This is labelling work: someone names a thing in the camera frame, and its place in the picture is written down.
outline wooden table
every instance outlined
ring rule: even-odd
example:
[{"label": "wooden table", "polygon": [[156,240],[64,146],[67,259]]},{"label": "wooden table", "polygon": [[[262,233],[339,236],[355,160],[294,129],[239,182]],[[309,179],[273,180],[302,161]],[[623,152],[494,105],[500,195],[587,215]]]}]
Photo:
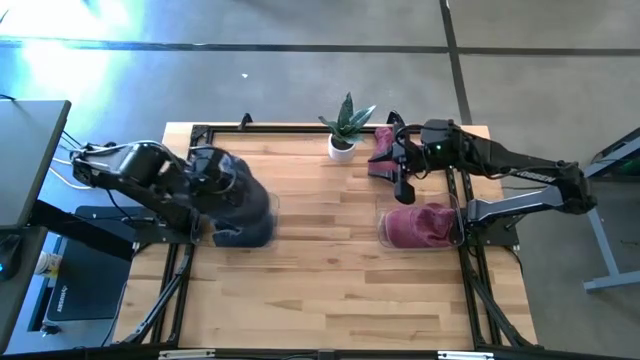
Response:
[{"label": "wooden table", "polygon": [[[168,123],[164,144],[186,156],[193,125]],[[486,126],[463,128],[489,135]],[[377,240],[376,203],[392,194],[392,185],[367,177],[372,136],[358,144],[349,165],[328,158],[326,134],[220,133],[214,141],[246,160],[278,196],[278,235],[264,249],[196,249],[181,347],[472,347],[457,251],[389,250]],[[418,201],[447,192],[442,172],[412,183]],[[502,198],[499,181],[472,177],[472,183],[476,197]],[[128,335],[154,303],[167,248],[153,245],[134,259],[114,340]],[[517,262],[493,247],[487,260],[497,303],[535,342]],[[172,314],[170,303],[165,330]],[[488,339],[486,315],[481,322]]]}]

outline gray metal frame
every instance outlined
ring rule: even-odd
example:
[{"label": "gray metal frame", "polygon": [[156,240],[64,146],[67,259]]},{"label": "gray metal frame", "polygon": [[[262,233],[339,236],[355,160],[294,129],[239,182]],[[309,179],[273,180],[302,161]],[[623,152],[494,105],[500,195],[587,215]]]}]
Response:
[{"label": "gray metal frame", "polygon": [[[607,169],[618,163],[618,160],[631,157],[638,151],[640,151],[640,137],[630,141],[618,150],[611,152],[609,155],[605,156],[598,162],[591,164],[585,169],[585,176],[594,177],[597,175],[602,175],[607,172]],[[611,252],[609,239],[607,238],[607,234],[604,231],[604,227],[602,226],[602,219],[598,214],[597,208],[593,208],[593,210],[589,211],[589,213],[587,213],[587,216],[589,217],[589,221],[591,222],[593,231],[595,232],[596,238],[598,239],[598,245],[600,246],[600,251],[602,252],[604,262],[607,265],[609,276],[603,276],[595,278],[591,281],[585,281],[584,289],[587,292],[592,292],[595,290],[616,286],[640,284],[640,270],[620,273],[618,265],[616,264],[616,259],[613,257],[613,253]]]}]

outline potted plant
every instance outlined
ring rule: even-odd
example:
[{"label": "potted plant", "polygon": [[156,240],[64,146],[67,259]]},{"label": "potted plant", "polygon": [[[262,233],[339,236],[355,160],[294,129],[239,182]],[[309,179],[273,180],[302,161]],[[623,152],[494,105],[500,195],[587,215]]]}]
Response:
[{"label": "potted plant", "polygon": [[329,157],[339,162],[346,162],[353,159],[356,150],[356,143],[362,141],[360,130],[369,121],[376,106],[360,109],[353,112],[353,100],[351,93],[340,107],[338,121],[327,121],[323,116],[319,116],[320,121],[331,130],[329,135]]}]

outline gray floor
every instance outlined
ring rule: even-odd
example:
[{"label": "gray floor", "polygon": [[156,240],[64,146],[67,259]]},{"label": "gray floor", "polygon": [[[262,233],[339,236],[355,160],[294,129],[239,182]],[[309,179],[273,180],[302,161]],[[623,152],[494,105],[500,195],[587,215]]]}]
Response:
[{"label": "gray floor", "polygon": [[[449,2],[461,46],[640,47],[640,4],[632,0]],[[29,3],[11,9],[0,35],[446,44],[436,0]],[[463,56],[461,62],[474,123],[489,125],[493,138],[514,151],[586,164],[640,124],[640,58]],[[459,118],[448,55],[108,52],[40,42],[0,49],[0,93],[70,99],[67,131],[81,141],[160,140],[169,121],[239,121],[245,112],[260,122],[311,122],[317,115],[335,116],[347,91],[356,106],[379,106],[375,122],[391,109],[413,123]],[[627,207],[630,198],[638,199],[630,195],[637,187],[595,189],[627,218],[638,209]],[[100,191],[73,191],[54,177],[47,178],[41,197],[66,210],[107,202]],[[615,211],[608,214],[603,217],[615,217]],[[518,231],[539,342],[551,349],[639,357],[640,285],[593,295],[582,290],[582,281],[606,273],[586,217],[531,215]],[[611,235],[621,268],[638,270],[637,232]],[[103,334],[106,325],[92,331]],[[38,346],[91,345],[96,340],[89,332],[70,328],[72,335],[38,340]],[[36,346],[30,341],[13,341],[13,351]]]}]

